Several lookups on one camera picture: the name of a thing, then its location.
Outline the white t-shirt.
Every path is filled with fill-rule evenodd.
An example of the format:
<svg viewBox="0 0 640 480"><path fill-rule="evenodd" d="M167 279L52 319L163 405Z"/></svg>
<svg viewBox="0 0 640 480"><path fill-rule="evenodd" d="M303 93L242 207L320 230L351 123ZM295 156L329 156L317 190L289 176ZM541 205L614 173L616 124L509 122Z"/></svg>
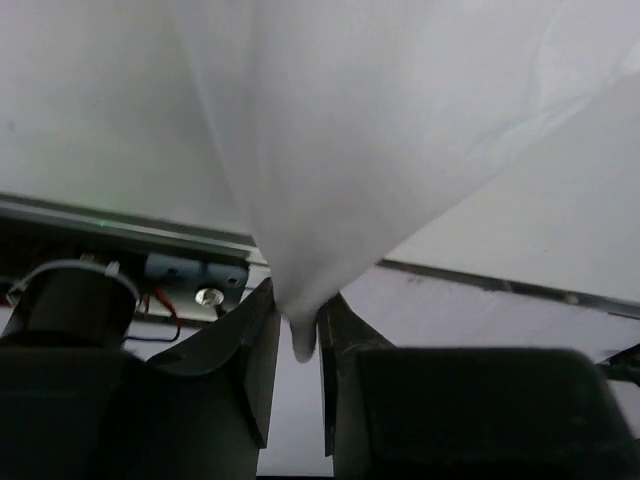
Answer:
<svg viewBox="0 0 640 480"><path fill-rule="evenodd" d="M296 358L385 257L639 296L635 1L174 1Z"/></svg>

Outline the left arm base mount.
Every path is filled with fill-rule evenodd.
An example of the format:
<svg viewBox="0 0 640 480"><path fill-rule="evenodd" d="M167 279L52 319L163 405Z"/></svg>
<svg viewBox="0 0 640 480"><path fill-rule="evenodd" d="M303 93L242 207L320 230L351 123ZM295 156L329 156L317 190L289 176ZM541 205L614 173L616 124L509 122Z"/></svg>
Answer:
<svg viewBox="0 0 640 480"><path fill-rule="evenodd" d="M169 347L248 296L248 252L231 236L5 195L1 347L22 355Z"/></svg>

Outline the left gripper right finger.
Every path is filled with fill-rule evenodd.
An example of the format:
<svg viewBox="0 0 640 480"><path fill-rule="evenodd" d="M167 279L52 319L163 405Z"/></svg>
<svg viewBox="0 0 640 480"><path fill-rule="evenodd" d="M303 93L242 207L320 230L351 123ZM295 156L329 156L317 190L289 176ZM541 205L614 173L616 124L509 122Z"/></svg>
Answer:
<svg viewBox="0 0 640 480"><path fill-rule="evenodd" d="M635 479L604 376L566 349L397 347L336 296L317 316L338 479Z"/></svg>

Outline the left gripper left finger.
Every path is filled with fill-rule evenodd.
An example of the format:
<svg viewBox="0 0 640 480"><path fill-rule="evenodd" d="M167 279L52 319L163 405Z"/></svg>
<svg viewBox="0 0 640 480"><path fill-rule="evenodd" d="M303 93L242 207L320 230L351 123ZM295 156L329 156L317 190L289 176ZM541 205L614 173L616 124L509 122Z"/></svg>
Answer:
<svg viewBox="0 0 640 480"><path fill-rule="evenodd" d="M130 359L112 401L113 478L255 478L279 335L266 279L188 339L147 361Z"/></svg>

